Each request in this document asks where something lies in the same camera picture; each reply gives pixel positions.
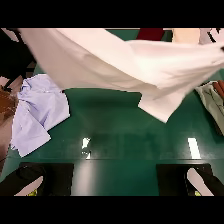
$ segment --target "green table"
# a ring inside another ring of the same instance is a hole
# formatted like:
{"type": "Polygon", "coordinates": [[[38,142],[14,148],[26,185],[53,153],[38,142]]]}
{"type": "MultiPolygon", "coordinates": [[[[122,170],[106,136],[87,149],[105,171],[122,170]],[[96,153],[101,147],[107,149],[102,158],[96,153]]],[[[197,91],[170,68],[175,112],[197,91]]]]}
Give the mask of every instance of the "green table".
{"type": "MultiPolygon", "coordinates": [[[[223,78],[222,70],[211,80],[223,78]]],[[[224,137],[216,134],[197,93],[188,94],[166,124],[138,108],[140,93],[65,93],[71,117],[51,129],[52,139],[30,155],[21,159],[9,150],[1,180],[22,161],[72,162],[72,195],[158,195],[156,164],[208,162],[224,183],[224,137]],[[90,142],[82,149],[84,138],[90,142]],[[201,160],[192,159],[188,138],[197,140],[201,160]],[[86,160],[83,152],[89,151],[91,159],[86,160]]]]}

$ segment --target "dark red fabric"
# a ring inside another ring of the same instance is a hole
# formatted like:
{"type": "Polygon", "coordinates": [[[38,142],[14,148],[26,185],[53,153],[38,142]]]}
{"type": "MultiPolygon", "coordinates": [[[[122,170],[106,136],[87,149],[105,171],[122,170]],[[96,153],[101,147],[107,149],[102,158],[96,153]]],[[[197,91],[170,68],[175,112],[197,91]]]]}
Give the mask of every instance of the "dark red fabric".
{"type": "Polygon", "coordinates": [[[137,40],[160,41],[163,37],[163,28],[140,28],[137,40]]]}

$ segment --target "green cloth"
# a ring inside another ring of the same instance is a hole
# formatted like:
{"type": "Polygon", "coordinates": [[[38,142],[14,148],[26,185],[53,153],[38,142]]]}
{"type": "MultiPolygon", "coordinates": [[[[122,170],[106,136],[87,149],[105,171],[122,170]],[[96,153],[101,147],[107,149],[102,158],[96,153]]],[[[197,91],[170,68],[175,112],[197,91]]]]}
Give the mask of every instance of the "green cloth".
{"type": "Polygon", "coordinates": [[[215,91],[213,82],[209,82],[203,86],[196,87],[202,103],[208,112],[212,115],[217,125],[219,126],[222,134],[224,135],[224,107],[223,100],[220,95],[215,91]]]}

